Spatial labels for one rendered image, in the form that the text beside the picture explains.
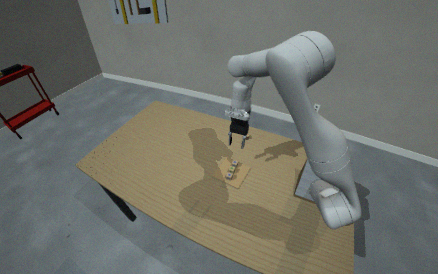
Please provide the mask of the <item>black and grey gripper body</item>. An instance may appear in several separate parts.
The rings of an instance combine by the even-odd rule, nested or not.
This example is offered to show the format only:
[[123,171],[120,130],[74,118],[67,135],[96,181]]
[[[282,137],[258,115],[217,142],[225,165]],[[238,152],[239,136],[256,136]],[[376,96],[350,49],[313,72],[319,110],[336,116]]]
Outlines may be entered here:
[[231,108],[232,109],[225,110],[225,116],[231,117],[230,132],[247,135],[249,129],[248,121],[251,111],[251,99],[248,101],[237,101],[232,97]]

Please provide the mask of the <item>tan square mat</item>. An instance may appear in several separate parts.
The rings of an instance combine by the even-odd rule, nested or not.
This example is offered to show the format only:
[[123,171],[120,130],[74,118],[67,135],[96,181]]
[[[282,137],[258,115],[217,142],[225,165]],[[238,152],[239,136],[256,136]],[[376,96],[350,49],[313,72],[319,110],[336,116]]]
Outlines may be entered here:
[[242,184],[243,180],[245,179],[251,167],[238,162],[233,177],[230,181],[226,179],[226,175],[229,172],[230,166],[232,166],[232,162],[233,159],[226,157],[224,161],[220,164],[220,166],[217,168],[217,170],[214,172],[212,177],[239,189],[240,185]]

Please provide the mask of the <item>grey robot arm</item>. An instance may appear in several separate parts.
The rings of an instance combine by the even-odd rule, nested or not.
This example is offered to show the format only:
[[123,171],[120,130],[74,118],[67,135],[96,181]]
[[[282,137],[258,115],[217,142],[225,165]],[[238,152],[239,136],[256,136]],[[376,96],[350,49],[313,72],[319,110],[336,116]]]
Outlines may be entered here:
[[320,178],[309,190],[330,229],[356,222],[362,215],[346,137],[315,110],[307,91],[333,69],[335,61],[330,40],[306,31],[273,48],[233,56],[228,62],[233,77],[244,77],[233,84],[232,97],[237,101],[251,99],[256,77],[271,77],[297,127],[311,169]]

